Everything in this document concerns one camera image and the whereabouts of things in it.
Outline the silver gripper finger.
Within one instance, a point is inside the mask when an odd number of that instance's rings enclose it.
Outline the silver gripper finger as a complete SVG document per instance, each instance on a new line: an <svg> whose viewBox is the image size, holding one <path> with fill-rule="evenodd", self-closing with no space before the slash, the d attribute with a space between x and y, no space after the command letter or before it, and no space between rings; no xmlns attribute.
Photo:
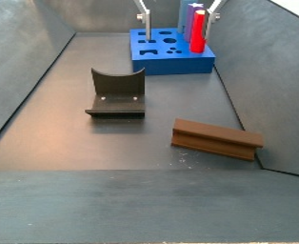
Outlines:
<svg viewBox="0 0 299 244"><path fill-rule="evenodd" d="M136 7L140 11L137 20L145 25L147 39L151 40L151 11L145 6L144 0L133 0Z"/></svg>
<svg viewBox="0 0 299 244"><path fill-rule="evenodd" d="M204 39L209 38L211 26L220 19L220 9L228 0L215 0L211 7L207 9L207 18L204 26Z"/></svg>

